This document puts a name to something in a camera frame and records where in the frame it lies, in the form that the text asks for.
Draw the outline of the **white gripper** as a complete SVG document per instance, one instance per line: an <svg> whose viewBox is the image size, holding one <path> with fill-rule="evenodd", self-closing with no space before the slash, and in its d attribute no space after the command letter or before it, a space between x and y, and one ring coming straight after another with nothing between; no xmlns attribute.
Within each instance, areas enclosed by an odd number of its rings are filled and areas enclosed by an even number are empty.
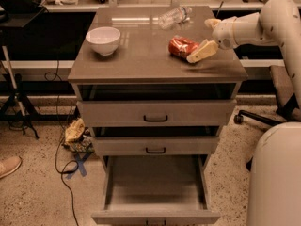
<svg viewBox="0 0 301 226"><path fill-rule="evenodd" d="M189 63L197 63L202 59L213 56L217 53L218 45L224 50L237 48L240 45L235 37L237 22L238 18L236 16L224 20L206 19L204 23L213 30L212 36L217 43L214 40L204 40L186 60Z"/></svg>

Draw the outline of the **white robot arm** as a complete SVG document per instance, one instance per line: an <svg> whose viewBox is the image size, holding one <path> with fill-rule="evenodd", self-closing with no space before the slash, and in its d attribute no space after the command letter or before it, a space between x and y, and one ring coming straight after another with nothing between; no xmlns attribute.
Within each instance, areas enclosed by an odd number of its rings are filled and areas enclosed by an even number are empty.
<svg viewBox="0 0 301 226"><path fill-rule="evenodd" d="M187 57L196 63L218 49L244 44L279 47L284 65L272 66L279 112L256 146L249 183L246 226L301 226L301 24L293 0L269 0L259 13L208 19L213 39Z"/></svg>

